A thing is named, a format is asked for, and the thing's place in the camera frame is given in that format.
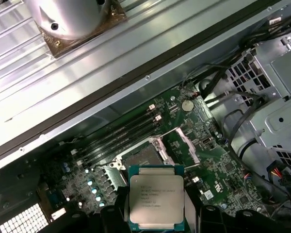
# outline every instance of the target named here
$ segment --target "capacitor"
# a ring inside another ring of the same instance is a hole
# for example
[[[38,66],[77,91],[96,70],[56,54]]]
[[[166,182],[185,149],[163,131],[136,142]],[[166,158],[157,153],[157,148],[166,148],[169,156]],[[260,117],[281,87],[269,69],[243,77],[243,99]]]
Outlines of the capacitor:
[[[96,194],[98,192],[98,187],[94,187],[93,189],[92,189],[92,193],[93,194]]]
[[[101,201],[101,198],[102,198],[102,196],[101,196],[101,195],[98,195],[98,196],[96,197],[96,201]]]
[[[220,206],[221,206],[221,208],[224,209],[224,210],[227,208],[227,205],[226,205],[225,203],[221,204]]]
[[[93,180],[89,180],[88,182],[87,182],[87,185],[88,186],[91,186],[93,184]]]

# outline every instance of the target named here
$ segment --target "electrolytic capacitor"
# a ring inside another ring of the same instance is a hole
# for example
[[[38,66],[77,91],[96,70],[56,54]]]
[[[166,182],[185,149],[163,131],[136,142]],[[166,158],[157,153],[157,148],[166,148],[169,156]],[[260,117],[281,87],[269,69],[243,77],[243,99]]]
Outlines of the electrolytic capacitor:
[[[101,196],[101,195],[98,195],[98,196],[96,197],[96,201],[101,201],[101,198],[102,198],[102,196]]]
[[[88,186],[91,186],[93,184],[93,180],[89,180],[88,182],[87,182],[87,185]]]
[[[98,188],[97,187],[94,187],[93,189],[92,189],[92,193],[93,194],[96,194],[98,192]]]

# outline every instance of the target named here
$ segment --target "ventilation grille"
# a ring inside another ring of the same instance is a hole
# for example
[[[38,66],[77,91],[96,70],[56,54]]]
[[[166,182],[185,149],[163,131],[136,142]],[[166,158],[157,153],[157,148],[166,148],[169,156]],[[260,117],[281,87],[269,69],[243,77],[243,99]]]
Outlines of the ventilation grille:
[[[36,204],[0,226],[2,233],[36,233],[48,222],[43,212]]]
[[[255,94],[271,86],[262,70],[254,63],[254,59],[249,62],[247,58],[244,57],[232,65],[228,71],[227,75],[238,91]],[[247,106],[252,105],[252,98],[242,98]]]
[[[277,146],[274,146],[274,148],[282,148],[281,145],[277,145]],[[277,155],[279,156],[280,160],[291,166],[291,152],[287,152],[287,151],[282,151],[282,150],[276,150],[276,153]]]

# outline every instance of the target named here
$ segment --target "black plastic part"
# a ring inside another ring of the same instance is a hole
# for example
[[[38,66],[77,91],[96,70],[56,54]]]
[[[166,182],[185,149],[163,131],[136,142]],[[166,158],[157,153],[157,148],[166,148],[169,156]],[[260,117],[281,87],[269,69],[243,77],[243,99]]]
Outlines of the black plastic part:
[[[236,213],[235,218],[238,227],[241,227],[242,229],[248,229],[249,232],[252,231],[259,231],[263,233],[291,232],[291,230],[285,229],[281,224],[253,210],[240,210]]]
[[[246,150],[247,150],[249,147],[251,147],[253,144],[255,144],[255,143],[258,143],[256,139],[253,139],[252,141],[248,142],[248,144],[246,144],[246,145],[243,147],[242,151],[240,152],[240,154],[239,154],[239,158],[240,158],[240,159],[243,159],[243,155],[245,154]]]
[[[104,233],[130,233],[128,222],[124,221],[124,217],[119,208],[116,206],[107,206],[100,212]]]

